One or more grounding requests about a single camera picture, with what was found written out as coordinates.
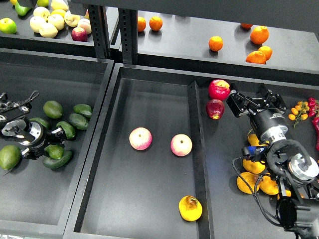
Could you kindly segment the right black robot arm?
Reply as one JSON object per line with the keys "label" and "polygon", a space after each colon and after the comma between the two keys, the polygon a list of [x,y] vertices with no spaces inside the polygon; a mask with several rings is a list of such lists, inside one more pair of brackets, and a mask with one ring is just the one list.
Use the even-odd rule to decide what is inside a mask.
{"label": "right black robot arm", "polygon": [[237,91],[230,85],[227,104],[239,118],[247,115],[259,145],[242,149],[242,159],[260,162],[266,166],[263,176],[275,181],[279,189],[276,214],[263,207],[260,210],[272,224],[293,232],[296,238],[319,237],[319,166],[296,140],[287,139],[287,109],[282,97],[274,94],[265,84],[259,85],[255,98]]}

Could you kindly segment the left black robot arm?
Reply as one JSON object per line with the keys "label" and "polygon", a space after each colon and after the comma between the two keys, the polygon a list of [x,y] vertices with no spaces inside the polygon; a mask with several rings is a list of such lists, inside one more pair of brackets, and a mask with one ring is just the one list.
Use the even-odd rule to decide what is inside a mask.
{"label": "left black robot arm", "polygon": [[26,100],[14,102],[8,98],[7,93],[0,94],[0,137],[24,146],[22,157],[33,160],[48,156],[45,148],[49,145],[64,147],[66,140],[65,131],[61,126],[49,130],[27,117],[32,108],[31,101],[38,95],[39,91],[33,91]]}

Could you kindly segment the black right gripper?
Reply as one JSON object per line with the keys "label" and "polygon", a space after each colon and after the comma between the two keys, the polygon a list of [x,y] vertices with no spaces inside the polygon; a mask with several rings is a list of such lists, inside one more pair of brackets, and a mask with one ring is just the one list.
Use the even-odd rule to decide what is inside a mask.
{"label": "black right gripper", "polygon": [[258,98],[261,100],[260,107],[267,110],[257,111],[257,103],[251,97],[238,92],[236,85],[231,83],[226,103],[235,117],[250,115],[250,124],[260,141],[275,143],[286,140],[288,123],[281,112],[285,112],[287,106],[282,96],[273,93],[261,83],[258,88]]}

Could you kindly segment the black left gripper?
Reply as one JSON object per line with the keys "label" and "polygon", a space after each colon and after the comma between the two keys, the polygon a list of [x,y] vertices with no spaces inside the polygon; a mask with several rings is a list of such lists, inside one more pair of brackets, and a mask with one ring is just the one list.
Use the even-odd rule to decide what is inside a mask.
{"label": "black left gripper", "polygon": [[44,150],[49,145],[63,145],[66,140],[66,133],[61,126],[49,130],[41,123],[30,123],[26,131],[27,138],[23,138],[21,145],[25,146],[22,157],[26,159],[38,159],[48,155]]}

